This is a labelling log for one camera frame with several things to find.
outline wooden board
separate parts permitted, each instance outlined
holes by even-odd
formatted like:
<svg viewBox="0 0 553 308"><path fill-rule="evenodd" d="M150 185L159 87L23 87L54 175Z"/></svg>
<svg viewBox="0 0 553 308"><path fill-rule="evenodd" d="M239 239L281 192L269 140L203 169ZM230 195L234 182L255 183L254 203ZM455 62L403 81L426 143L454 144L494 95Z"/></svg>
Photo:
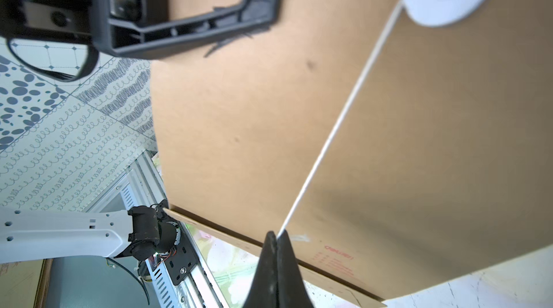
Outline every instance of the wooden board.
<svg viewBox="0 0 553 308"><path fill-rule="evenodd" d="M38 281L34 308L44 308L44 306L46 305L46 297L48 295L48 286L50 285L50 273L52 272L53 263L54 259L45 259L42 262L42 269L40 270L40 279Z"/></svg>
<svg viewBox="0 0 553 308"><path fill-rule="evenodd" d="M403 14L291 221L322 241L298 258L392 298L553 243L551 24L546 0Z"/></svg>
<svg viewBox="0 0 553 308"><path fill-rule="evenodd" d="M153 63L171 205L280 228L396 1L284 0L269 33ZM394 298L552 243L552 20L548 0L402 15L292 219L297 257Z"/></svg>

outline robotic arm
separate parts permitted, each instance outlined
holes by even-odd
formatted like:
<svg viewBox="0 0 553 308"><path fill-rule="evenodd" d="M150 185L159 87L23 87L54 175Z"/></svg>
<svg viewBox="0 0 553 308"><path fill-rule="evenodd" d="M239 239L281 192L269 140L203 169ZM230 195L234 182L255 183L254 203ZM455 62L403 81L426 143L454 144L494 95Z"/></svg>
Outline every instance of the robotic arm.
<svg viewBox="0 0 553 308"><path fill-rule="evenodd" d="M146 260L180 242L178 224L162 208L80 213L0 207L0 263L61 256L134 256Z"/></svg>
<svg viewBox="0 0 553 308"><path fill-rule="evenodd" d="M132 207L108 213L21 211L0 207L0 263L61 256L134 256L146 260L168 253L173 285L184 281L199 263L179 223L163 207ZM244 307L313 308L302 282L290 239L266 236L252 287Z"/></svg>

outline wire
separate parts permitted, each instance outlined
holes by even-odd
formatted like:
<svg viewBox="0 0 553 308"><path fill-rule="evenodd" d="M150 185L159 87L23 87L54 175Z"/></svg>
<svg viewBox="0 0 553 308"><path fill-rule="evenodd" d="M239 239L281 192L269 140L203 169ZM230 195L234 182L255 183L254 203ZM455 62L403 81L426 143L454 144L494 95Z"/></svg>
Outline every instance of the wire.
<svg viewBox="0 0 553 308"><path fill-rule="evenodd" d="M284 223L282 223L282 227L280 228L280 231L277 234L277 238L280 237L280 235L283 234L284 230L288 226L288 222L292 218L292 215L294 215L294 212L296 211L296 208L298 207L298 204L301 201L301 198L303 198L305 192L307 191L309 184L311 184L311 181L313 180L313 177L315 175L315 172L319 168L319 165L322 162L322 159L325 157L326 152L328 151L328 148L330 147L330 144L334 140L334 137L336 136L336 133L338 132L340 126L342 125L342 122L346 118L346 115L351 108L351 105L353 104L353 101L357 97L357 93L361 90L361 87L363 86L363 83L365 79L367 78L367 75L370 72L370 69L373 67L374 62L376 62L378 55L380 54L380 51L382 50L384 43L386 43L386 39L391 33L391 30L394 28L395 23L397 22L397 19L399 19L399 15L402 13L403 9L403 2L399 0L397 2L397 5L395 6L394 10L390 14L390 18L386 22L384 29L382 30L382 33L378 37L378 40L376 44L374 45L373 51L370 53L370 56L367 60L367 63L365 63L365 67L361 71L361 74L357 78L357 81L355 85L353 85L353 89L351 92L349 92L349 97L346 100L346 103L342 107L342 111L340 112L340 115L338 116L338 119L336 119L336 122L334 126L332 127L332 130L330 131L330 134L328 134L328 138L326 138L325 144L322 146L321 152L319 153L319 156L315 160L315 163L313 164L313 167L311 168L311 171L309 171L308 177L305 179L305 182L303 186L300 189L300 193L296 197L296 200L294 201L294 204L292 205L292 208L290 208L290 212L288 212L288 215L286 216L286 219L284 220Z"/></svg>
<svg viewBox="0 0 553 308"><path fill-rule="evenodd" d="M146 294L146 299L148 300L148 305L150 305L150 295L148 294L148 290L146 289L146 286L144 285L144 282L143 281L140 281L137 276L135 276L134 273L132 273L131 271L129 271L128 268L126 268L125 266L123 266L122 264L116 262L115 260L113 260L112 258L106 258L106 261L109 260L111 261L112 263L118 265L119 267L121 267L122 269L124 269L128 274L130 274L131 276L133 276L133 278L138 282L138 284L140 284L140 286L142 287L142 290L144 291L144 293Z"/></svg>
<svg viewBox="0 0 553 308"><path fill-rule="evenodd" d="M171 248L171 249L169 250L169 255L166 256L166 257L164 257L163 260L161 260L159 263L157 263L155 268L158 268L158 266L159 266L161 263L163 263L165 260L169 259L171 256L175 255L176 252L177 252L176 247L173 246L173 248Z"/></svg>

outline gray polka dot pattern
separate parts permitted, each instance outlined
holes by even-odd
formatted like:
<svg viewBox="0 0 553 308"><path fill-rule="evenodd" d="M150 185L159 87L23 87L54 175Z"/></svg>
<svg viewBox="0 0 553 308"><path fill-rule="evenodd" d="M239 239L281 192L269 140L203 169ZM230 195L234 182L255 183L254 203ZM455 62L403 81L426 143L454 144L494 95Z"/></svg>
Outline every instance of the gray polka dot pattern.
<svg viewBox="0 0 553 308"><path fill-rule="evenodd" d="M9 76L2 73L7 71L10 71ZM0 76L0 150L4 150L51 112L58 101L67 98L68 93L42 82L42 78L4 56L0 56Z"/></svg>

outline patterned wall tile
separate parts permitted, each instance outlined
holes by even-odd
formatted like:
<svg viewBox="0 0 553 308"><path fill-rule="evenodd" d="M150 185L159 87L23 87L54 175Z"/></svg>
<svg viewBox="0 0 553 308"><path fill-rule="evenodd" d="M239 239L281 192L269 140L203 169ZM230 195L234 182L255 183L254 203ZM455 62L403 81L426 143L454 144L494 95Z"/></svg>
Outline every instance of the patterned wall tile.
<svg viewBox="0 0 553 308"><path fill-rule="evenodd" d="M0 152L0 205L81 211L155 141L73 96Z"/></svg>
<svg viewBox="0 0 553 308"><path fill-rule="evenodd" d="M25 61L76 73L86 47L15 40ZM144 150L157 151L149 62L100 55L63 83L24 68L0 41L0 205L81 211Z"/></svg>
<svg viewBox="0 0 553 308"><path fill-rule="evenodd" d="M0 56L0 150L28 131L69 95Z"/></svg>
<svg viewBox="0 0 553 308"><path fill-rule="evenodd" d="M137 132L155 139L148 61L115 58L109 66L79 86L73 95Z"/></svg>

